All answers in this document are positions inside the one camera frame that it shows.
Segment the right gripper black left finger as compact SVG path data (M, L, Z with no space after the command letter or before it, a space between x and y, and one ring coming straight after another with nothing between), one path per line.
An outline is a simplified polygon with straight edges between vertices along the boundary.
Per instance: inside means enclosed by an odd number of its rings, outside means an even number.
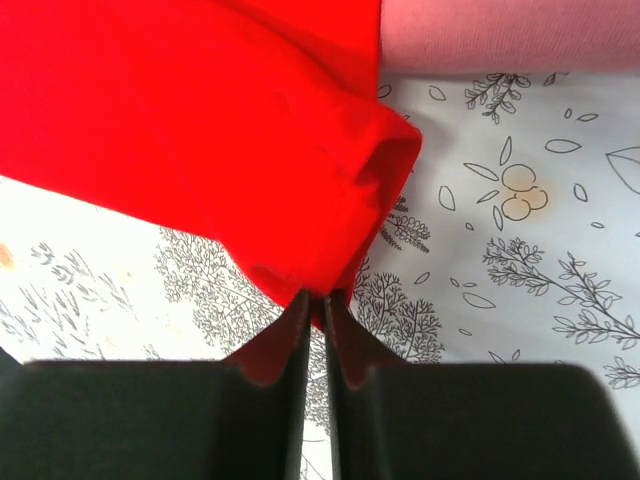
M311 297L220 361L36 361L1 387L5 479L296 479Z

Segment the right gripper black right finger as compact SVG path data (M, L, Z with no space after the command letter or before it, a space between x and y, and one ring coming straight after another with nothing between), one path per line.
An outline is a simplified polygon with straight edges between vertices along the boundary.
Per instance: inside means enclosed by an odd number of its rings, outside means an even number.
M323 303L337 479L635 479L599 382L576 365L415 364L340 294Z

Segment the red t-shirt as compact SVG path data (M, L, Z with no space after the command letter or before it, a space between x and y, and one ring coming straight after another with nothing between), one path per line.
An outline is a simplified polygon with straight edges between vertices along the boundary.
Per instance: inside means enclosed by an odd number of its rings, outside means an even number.
M421 149L377 1L5 1L1 172L220 242L266 295L351 293Z

